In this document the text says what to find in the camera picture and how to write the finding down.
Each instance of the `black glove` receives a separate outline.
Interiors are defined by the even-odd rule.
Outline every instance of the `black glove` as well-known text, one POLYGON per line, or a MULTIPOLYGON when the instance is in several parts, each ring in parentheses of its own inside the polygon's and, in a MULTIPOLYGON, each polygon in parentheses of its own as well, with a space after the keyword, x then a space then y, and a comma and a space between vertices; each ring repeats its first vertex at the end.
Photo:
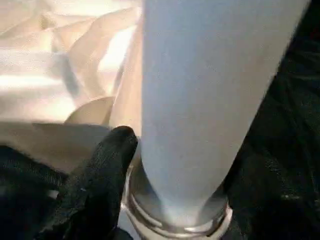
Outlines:
POLYGON ((74 170, 60 188, 37 240, 107 240, 116 233, 128 166, 138 141, 133 130, 117 127, 92 158, 74 170))

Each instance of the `black fabric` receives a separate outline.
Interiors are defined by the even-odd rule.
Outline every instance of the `black fabric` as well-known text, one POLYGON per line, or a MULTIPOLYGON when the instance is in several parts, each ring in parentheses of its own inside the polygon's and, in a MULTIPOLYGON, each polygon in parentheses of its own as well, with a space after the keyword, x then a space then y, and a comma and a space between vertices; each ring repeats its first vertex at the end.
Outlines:
POLYGON ((60 189, 37 240, 111 239, 117 231, 127 168, 137 147, 129 127, 117 127, 92 158, 74 170, 60 189))
POLYGON ((0 146, 0 182, 11 181, 57 190, 67 177, 67 174, 36 162, 11 147, 0 146))

